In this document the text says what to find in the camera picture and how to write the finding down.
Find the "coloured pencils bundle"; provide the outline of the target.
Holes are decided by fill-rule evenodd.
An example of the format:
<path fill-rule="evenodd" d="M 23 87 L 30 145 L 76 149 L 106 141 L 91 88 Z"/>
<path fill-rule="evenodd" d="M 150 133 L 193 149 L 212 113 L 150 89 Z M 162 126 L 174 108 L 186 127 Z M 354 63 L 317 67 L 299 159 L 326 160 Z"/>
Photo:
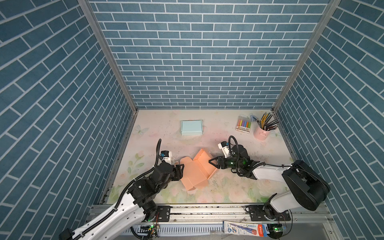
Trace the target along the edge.
<path fill-rule="evenodd" d="M 259 127 L 264 131 L 276 130 L 279 120 L 273 120 L 272 113 L 264 113 L 261 119 L 256 119 Z"/>

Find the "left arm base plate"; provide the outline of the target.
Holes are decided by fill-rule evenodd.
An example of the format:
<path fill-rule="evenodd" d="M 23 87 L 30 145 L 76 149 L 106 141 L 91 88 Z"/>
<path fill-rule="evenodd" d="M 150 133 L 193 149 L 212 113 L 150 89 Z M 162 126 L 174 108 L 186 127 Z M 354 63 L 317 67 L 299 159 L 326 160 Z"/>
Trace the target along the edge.
<path fill-rule="evenodd" d="M 171 206 L 157 206 L 148 216 L 147 222 L 169 222 L 171 215 Z"/>

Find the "box of coloured markers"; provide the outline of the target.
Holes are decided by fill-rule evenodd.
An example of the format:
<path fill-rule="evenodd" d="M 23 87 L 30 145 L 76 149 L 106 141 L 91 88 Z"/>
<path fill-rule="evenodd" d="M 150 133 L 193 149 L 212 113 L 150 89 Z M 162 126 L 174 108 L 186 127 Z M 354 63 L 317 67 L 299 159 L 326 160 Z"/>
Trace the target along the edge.
<path fill-rule="evenodd" d="M 236 125 L 236 131 L 249 134 L 251 131 L 251 119 L 239 117 Z"/>

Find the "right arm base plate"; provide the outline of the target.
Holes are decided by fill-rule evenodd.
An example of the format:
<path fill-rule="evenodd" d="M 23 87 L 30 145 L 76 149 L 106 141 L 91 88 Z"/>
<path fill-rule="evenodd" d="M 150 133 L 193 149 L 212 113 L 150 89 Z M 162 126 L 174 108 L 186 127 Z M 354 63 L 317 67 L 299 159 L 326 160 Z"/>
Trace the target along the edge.
<path fill-rule="evenodd" d="M 245 211 L 250 215 L 251 221 L 260 222 L 260 221 L 290 221 L 291 214 L 289 211 L 284 211 L 282 213 L 278 213 L 271 206 L 265 206 L 261 204 L 257 205 L 248 205 L 245 206 Z"/>

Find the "light blue paper box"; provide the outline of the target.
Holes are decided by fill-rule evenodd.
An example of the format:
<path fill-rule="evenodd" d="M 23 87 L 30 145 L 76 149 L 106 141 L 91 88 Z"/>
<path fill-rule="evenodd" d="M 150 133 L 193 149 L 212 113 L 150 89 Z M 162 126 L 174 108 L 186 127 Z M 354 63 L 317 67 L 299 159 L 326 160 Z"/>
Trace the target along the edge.
<path fill-rule="evenodd" d="M 182 136 L 201 136 L 203 134 L 202 120 L 181 121 Z"/>

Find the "pink paper box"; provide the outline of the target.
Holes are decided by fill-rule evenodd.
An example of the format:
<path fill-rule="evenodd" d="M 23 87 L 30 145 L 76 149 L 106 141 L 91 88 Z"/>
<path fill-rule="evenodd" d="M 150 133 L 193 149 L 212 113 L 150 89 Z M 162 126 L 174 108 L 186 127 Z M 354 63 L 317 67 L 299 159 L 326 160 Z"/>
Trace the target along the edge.
<path fill-rule="evenodd" d="M 190 157 L 181 159 L 180 164 L 184 165 L 181 182 L 187 191 L 202 189 L 209 185 L 209 180 L 218 170 L 209 163 L 213 158 L 209 152 L 201 149 L 193 159 Z"/>

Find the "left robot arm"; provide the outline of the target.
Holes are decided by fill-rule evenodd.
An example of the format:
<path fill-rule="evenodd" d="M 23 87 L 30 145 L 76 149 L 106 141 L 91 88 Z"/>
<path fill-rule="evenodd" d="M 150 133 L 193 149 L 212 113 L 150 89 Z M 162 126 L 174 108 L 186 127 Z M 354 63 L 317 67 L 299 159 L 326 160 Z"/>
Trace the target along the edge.
<path fill-rule="evenodd" d="M 183 164 L 162 162 L 129 183 L 114 205 L 75 230 L 63 230 L 59 239 L 113 240 L 124 230 L 152 220 L 158 208 L 154 198 L 171 181 L 181 180 L 183 171 Z"/>

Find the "aluminium front rail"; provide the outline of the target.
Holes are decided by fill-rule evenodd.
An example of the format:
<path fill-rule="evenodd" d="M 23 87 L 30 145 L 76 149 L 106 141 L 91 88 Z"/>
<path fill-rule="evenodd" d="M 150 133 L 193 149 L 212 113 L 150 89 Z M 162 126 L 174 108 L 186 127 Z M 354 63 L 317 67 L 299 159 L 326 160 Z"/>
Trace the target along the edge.
<path fill-rule="evenodd" d="M 247 204 L 171 204 L 157 206 L 171 206 L 171 215 L 169 222 L 147 222 L 143 221 L 134 226 L 149 226 L 160 224 L 161 233 L 169 234 L 198 234 L 204 233 L 210 227 L 223 227 L 224 221 L 250 224 L 323 224 L 325 229 L 334 230 L 335 221 L 332 218 L 325 204 L 315 211 L 306 210 L 303 207 L 289 211 L 291 214 L 290 221 L 251 221 L 250 215 L 245 211 Z M 91 209 L 90 218 L 92 221 L 99 214 L 107 210 L 109 205 L 94 205 Z M 122 233 L 130 230 L 134 226 L 124 230 Z"/>

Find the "pink pencil cup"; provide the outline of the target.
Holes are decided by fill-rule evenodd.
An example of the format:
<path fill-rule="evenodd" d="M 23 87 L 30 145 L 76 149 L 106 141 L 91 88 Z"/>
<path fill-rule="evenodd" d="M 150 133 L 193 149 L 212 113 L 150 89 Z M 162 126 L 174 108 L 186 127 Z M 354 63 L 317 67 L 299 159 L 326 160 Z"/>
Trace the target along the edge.
<path fill-rule="evenodd" d="M 254 131 L 254 137 L 259 141 L 265 141 L 269 136 L 269 134 L 270 134 L 270 131 L 263 130 L 259 125 L 256 126 Z"/>

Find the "white blue red package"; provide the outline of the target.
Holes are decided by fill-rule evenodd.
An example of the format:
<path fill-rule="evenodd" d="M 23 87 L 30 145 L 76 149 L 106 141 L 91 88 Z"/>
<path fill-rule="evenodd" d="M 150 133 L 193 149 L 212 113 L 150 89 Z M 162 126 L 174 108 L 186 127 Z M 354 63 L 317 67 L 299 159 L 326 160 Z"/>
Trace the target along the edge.
<path fill-rule="evenodd" d="M 265 224 L 223 222 L 224 233 L 238 236 L 267 237 L 270 233 Z"/>

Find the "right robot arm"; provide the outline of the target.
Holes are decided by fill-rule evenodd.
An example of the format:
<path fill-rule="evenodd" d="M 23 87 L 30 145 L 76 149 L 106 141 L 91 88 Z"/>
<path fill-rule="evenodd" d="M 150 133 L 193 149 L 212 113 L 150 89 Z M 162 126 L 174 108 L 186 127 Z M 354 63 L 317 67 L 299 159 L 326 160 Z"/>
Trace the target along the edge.
<path fill-rule="evenodd" d="M 209 160 L 209 164 L 215 168 L 230 169 L 241 178 L 286 184 L 286 193 L 274 193 L 264 203 L 262 213 L 269 221 L 274 221 L 284 212 L 299 207 L 315 211 L 331 191 L 329 184 L 304 161 L 295 161 L 289 165 L 272 165 L 251 160 L 242 145 L 230 148 L 228 143 L 222 142 L 219 148 L 224 155 Z"/>

